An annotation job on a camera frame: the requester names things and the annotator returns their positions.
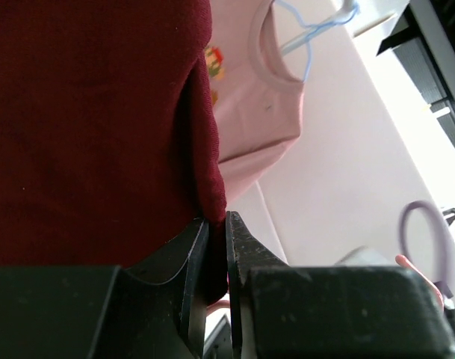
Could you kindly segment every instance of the black frame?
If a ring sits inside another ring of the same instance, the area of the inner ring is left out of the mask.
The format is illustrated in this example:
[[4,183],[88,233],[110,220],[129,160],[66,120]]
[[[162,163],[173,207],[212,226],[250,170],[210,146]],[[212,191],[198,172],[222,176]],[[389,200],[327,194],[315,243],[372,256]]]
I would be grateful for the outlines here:
[[430,50],[430,47],[428,46],[428,43],[421,32],[421,29],[418,25],[418,22],[416,21],[415,15],[413,14],[411,8],[408,6],[405,9],[405,12],[403,13],[405,16],[406,23],[408,24],[408,28],[399,31],[398,33],[387,37],[380,45],[380,50],[378,51],[378,55],[381,54],[382,52],[388,50],[388,49],[395,49],[396,47],[410,41],[413,39],[419,39],[421,41],[422,49],[424,50],[424,55],[425,58],[427,58],[429,61],[427,63],[429,66],[431,66],[431,72],[432,74],[438,79],[439,83],[443,87],[446,96],[439,101],[436,101],[437,103],[440,102],[447,102],[448,106],[450,106],[451,111],[454,114],[455,117],[455,99],[453,97],[453,94],[451,93],[450,88],[448,87],[447,82],[445,81],[445,78],[443,77],[442,71],[439,69],[438,64],[436,63],[436,59],[433,56],[433,53]]

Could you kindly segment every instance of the maroon sweater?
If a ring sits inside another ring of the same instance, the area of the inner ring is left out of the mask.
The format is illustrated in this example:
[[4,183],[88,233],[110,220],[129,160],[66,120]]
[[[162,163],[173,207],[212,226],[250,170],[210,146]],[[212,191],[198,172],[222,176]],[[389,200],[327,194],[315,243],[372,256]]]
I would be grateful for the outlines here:
[[225,278],[210,36],[208,0],[0,1],[0,265],[130,266],[202,212]]

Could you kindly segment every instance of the cartoon print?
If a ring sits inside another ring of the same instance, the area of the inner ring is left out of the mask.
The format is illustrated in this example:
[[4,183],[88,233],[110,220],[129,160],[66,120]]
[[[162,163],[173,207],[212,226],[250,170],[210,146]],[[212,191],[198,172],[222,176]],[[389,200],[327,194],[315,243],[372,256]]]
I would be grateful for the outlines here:
[[[214,80],[221,80],[224,77],[225,70],[222,67],[224,57],[219,48],[214,46],[207,46],[204,50],[205,62],[209,72],[209,78]],[[216,90],[211,90],[212,105],[215,105],[219,99],[219,94]]]

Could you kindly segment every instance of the pink t-shirt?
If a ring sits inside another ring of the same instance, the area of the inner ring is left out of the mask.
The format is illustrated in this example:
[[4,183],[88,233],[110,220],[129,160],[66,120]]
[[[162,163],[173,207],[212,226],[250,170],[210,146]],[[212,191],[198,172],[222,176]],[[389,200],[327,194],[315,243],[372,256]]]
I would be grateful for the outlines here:
[[212,0],[205,49],[220,172],[228,203],[279,161],[301,133],[303,83],[278,50],[272,0]]

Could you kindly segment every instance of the white wall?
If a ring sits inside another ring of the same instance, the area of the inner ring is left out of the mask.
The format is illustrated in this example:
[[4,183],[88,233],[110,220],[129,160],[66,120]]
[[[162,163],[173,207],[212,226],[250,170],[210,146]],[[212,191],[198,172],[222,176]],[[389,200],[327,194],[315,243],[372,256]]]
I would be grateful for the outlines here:
[[[291,3],[311,22],[334,11],[329,1]],[[280,43],[301,32],[289,13],[278,10],[276,19]],[[361,245],[393,259],[400,211],[433,199],[346,30],[329,30],[312,47],[301,139],[259,181],[264,204],[231,208],[243,214],[266,206],[292,265],[330,266]],[[285,60],[300,75],[306,55],[301,49]],[[436,280],[435,248],[420,214],[411,217],[408,236],[415,263]]]
[[[455,207],[455,148],[450,139],[392,51],[381,54],[368,69],[433,199],[439,206]],[[455,294],[455,224],[451,229],[452,278],[449,284]],[[425,239],[425,245],[437,248],[438,243]],[[412,249],[417,256],[424,252],[420,242],[412,243]],[[431,271],[436,266],[434,252],[430,256],[422,263],[423,270],[429,266]]]

